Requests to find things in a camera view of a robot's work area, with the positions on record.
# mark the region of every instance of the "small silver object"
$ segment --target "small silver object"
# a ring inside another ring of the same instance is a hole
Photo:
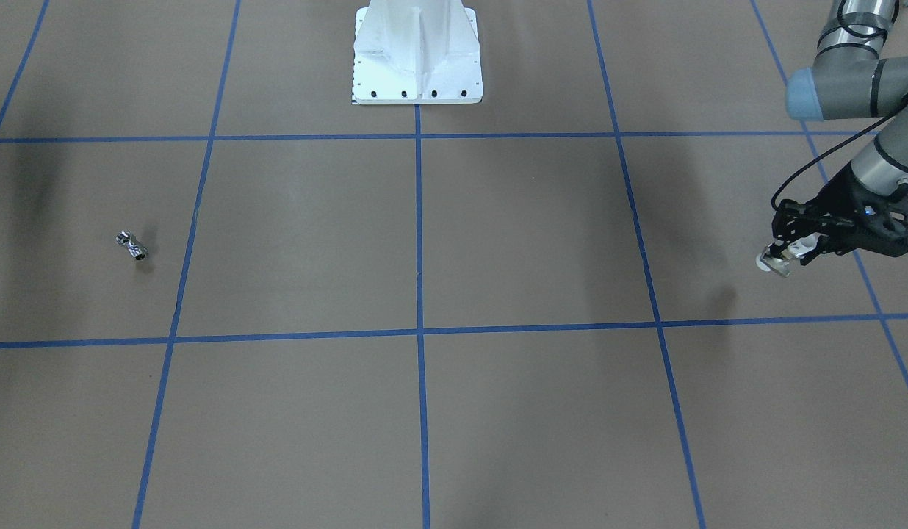
[[[118,245],[122,245],[125,248],[128,248],[128,253],[131,254],[131,257],[134,257],[134,260],[140,261],[148,255],[148,249],[144,248],[144,245],[140,243],[130,231],[122,231],[118,234]]]

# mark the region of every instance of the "white mounting plate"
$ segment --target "white mounting plate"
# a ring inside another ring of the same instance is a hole
[[[356,11],[356,34],[369,7]],[[470,26],[477,31],[477,11],[465,7]],[[418,93],[414,71],[393,68],[385,57],[354,54],[353,104],[470,104],[483,99],[480,56],[451,54],[425,73],[424,93]]]

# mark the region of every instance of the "vertical blue line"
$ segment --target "vertical blue line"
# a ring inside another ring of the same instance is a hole
[[[24,58],[20,61],[20,66],[17,67],[17,74],[14,75],[13,82],[10,83],[10,90],[7,91],[7,97],[4,98],[4,105],[3,107],[0,107],[0,126],[4,124],[4,118],[7,117],[7,110],[10,108],[10,101],[13,99],[13,94],[17,91],[17,84],[20,84],[20,78],[24,74],[26,61],[30,60],[30,53],[33,51],[34,44],[37,43],[37,36],[40,34],[40,27],[42,27],[42,21],[46,16],[47,9],[48,0],[43,0],[40,16],[37,17],[37,23],[33,26],[33,33],[30,35],[30,41],[26,44]]]
[[[190,221],[190,233],[186,240],[186,254],[183,257],[183,268],[179,274],[179,285],[176,288],[176,307],[173,312],[173,320],[170,324],[170,335],[167,338],[166,352],[163,355],[163,368],[161,369],[161,381],[157,389],[157,401],[154,404],[153,419],[151,420],[151,435],[148,437],[148,449],[144,456],[144,469],[141,472],[141,483],[138,486],[137,503],[134,506],[134,520],[131,528],[139,529],[141,518],[144,515],[144,501],[148,493],[148,482],[151,479],[151,467],[153,465],[154,450],[157,446],[157,433],[159,431],[159,420],[163,412],[163,398],[166,395],[167,382],[170,376],[170,364],[173,360],[173,348],[176,343],[176,329],[179,327],[179,315],[183,307],[183,295],[186,292],[186,280],[190,271],[190,262],[192,261],[192,247],[196,239],[196,225],[198,225],[199,206],[203,201],[203,190],[206,188],[206,175],[209,174],[209,160],[212,158],[212,145],[215,143],[216,127],[219,123],[219,111],[222,107],[223,91],[226,87],[226,75],[228,75],[228,64],[232,58],[232,44],[235,43],[235,30],[239,23],[239,9],[242,6],[242,0],[236,0],[235,9],[232,11],[232,24],[229,28],[228,41],[226,41],[226,56],[223,58],[222,74],[219,77],[219,88],[216,90],[215,108],[212,110],[212,124],[209,125],[209,141],[206,142],[206,153],[203,155],[203,167],[199,173],[199,185],[196,187],[196,201],[192,207],[192,220]]]
[[[428,479],[428,386],[425,376],[425,298],[421,216],[421,106],[414,105],[414,217],[416,218],[416,319],[418,338],[418,406],[421,422],[421,519],[431,527],[430,479]]]
[[[757,8],[757,0],[750,0],[751,7],[754,10],[754,14],[757,17],[757,23],[760,24],[760,30],[764,34],[764,39],[767,40],[767,47],[771,50],[771,54],[774,57],[774,64],[777,66],[777,71],[780,73],[780,78],[783,80],[785,86],[787,84],[787,74],[784,71],[783,64],[780,63],[780,57],[777,56],[777,50],[774,48],[774,41],[771,39],[771,34],[767,30],[767,24],[764,23],[764,17],[760,14],[760,9]],[[807,127],[807,124],[804,121],[800,121],[800,127],[804,131],[804,137],[807,138],[807,144],[810,145],[810,153],[813,154],[813,157],[816,158],[819,156],[819,151],[817,151],[816,144],[813,141],[813,134],[810,131],[810,128]],[[817,168],[820,170],[820,177],[823,178],[823,182],[827,183],[829,178],[826,174],[826,168],[822,161],[817,164]],[[895,342],[894,337],[891,334],[891,327],[888,325],[888,320],[882,311],[882,305],[878,301],[878,295],[875,294],[875,289],[871,284],[871,279],[868,277],[868,272],[866,267],[862,262],[862,256],[858,251],[851,252],[853,254],[854,260],[856,260],[856,266],[860,269],[860,275],[862,276],[862,281],[866,286],[866,291],[868,291],[868,297],[871,299],[871,304],[875,308],[875,314],[878,315],[880,324],[882,325],[882,331],[884,332],[884,337],[888,341],[888,347],[891,349],[891,354],[895,357],[895,362],[898,364],[898,371],[901,372],[901,378],[904,379],[904,385],[908,391],[908,369],[904,365],[904,359],[901,357],[901,351],[898,351],[898,345]]]
[[[686,475],[689,478],[689,486],[692,489],[693,504],[696,506],[696,520],[699,522],[699,529],[705,529],[705,514],[702,510],[702,496],[699,495],[699,484],[696,481],[696,471],[692,462],[692,452],[689,450],[689,438],[686,435],[685,422],[682,419],[682,406],[680,405],[679,392],[676,389],[676,378],[673,375],[672,363],[669,361],[669,347],[666,345],[666,335],[663,332],[662,318],[660,317],[660,307],[656,301],[656,290],[653,288],[653,277],[649,271],[649,259],[646,257],[646,245],[644,244],[643,232],[640,228],[640,217],[636,209],[636,200],[633,197],[633,186],[631,185],[630,172],[627,166],[627,157],[624,153],[623,140],[621,138],[621,128],[618,125],[618,114],[614,107],[614,97],[611,92],[610,78],[608,77],[608,68],[605,66],[605,52],[601,45],[601,36],[598,33],[598,21],[594,14],[594,4],[588,0],[588,14],[591,16],[591,31],[594,34],[594,45],[598,51],[598,63],[601,64],[601,74],[605,82],[605,95],[608,97],[608,110],[611,113],[611,123],[614,126],[614,138],[616,147],[618,147],[618,157],[621,158],[621,171],[623,173],[624,185],[627,190],[627,201],[631,208],[633,216],[633,231],[636,233],[636,241],[640,250],[640,258],[643,260],[643,274],[646,279],[646,291],[649,294],[649,304],[653,311],[653,322],[655,322],[656,336],[660,343],[660,352],[663,356],[663,368],[666,369],[666,382],[669,385],[669,398],[672,399],[673,415],[676,418],[676,428],[680,435],[680,444],[682,445],[682,457],[685,459]]]

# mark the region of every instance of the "white pedestal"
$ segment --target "white pedestal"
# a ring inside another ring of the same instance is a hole
[[[372,0],[356,13],[353,103],[480,103],[477,13],[461,0]]]

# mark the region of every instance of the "blue joint cap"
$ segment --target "blue joint cap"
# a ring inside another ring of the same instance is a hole
[[[823,110],[813,81],[813,69],[794,71],[787,81],[787,115],[794,120],[822,121]]]

